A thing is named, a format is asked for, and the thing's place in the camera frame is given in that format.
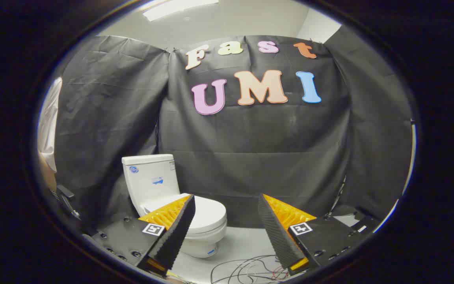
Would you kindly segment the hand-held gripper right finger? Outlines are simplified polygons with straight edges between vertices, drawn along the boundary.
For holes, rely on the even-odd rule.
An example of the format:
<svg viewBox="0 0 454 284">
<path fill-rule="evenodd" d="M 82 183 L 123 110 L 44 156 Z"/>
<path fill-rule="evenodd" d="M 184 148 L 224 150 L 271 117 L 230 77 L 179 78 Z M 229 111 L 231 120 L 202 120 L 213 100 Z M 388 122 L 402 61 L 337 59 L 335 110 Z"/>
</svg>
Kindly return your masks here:
<svg viewBox="0 0 454 284">
<path fill-rule="evenodd" d="M 259 195 L 258 214 L 276 257 L 290 275 L 332 263 L 370 234 L 368 217 L 348 226 L 336 217 L 315 217 L 266 194 Z"/>
</svg>

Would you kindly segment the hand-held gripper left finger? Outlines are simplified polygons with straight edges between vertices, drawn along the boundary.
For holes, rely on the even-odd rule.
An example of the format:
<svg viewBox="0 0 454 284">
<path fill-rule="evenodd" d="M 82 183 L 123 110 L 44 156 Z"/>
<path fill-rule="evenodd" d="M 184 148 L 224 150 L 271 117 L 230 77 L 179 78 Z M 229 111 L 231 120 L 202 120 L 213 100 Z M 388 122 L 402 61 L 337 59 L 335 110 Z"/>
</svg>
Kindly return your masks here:
<svg viewBox="0 0 454 284">
<path fill-rule="evenodd" d="M 133 275 L 166 277 L 183 245 L 196 212 L 195 196 L 186 194 L 140 218 L 122 217 L 89 236 L 90 248 L 118 269 Z"/>
</svg>

